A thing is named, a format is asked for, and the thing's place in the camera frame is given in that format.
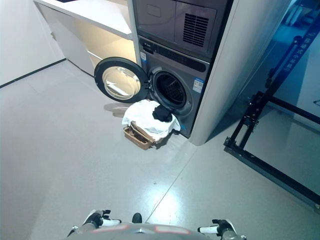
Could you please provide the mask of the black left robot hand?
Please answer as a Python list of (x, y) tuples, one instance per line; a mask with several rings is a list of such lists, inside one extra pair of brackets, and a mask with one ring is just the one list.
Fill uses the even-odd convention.
[(96, 229), (98, 229), (101, 227), (111, 227), (121, 224), (122, 221), (120, 219), (110, 218), (111, 212), (112, 211), (110, 209), (93, 209), (84, 220), (83, 225), (92, 224)]

